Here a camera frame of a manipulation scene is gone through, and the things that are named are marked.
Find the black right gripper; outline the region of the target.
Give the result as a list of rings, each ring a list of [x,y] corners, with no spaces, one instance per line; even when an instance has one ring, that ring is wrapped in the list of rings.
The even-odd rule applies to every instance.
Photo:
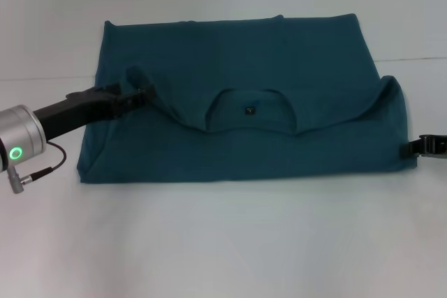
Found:
[[[410,141],[400,147],[400,156],[446,157],[445,135],[421,135],[419,140]]]

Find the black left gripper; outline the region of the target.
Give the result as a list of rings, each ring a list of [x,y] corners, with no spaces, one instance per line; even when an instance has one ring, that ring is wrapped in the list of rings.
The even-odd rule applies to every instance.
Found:
[[[63,101],[36,110],[34,114],[46,140],[51,140],[87,124],[122,117],[152,104],[155,98],[153,85],[122,94],[120,83],[114,83],[73,92]]]

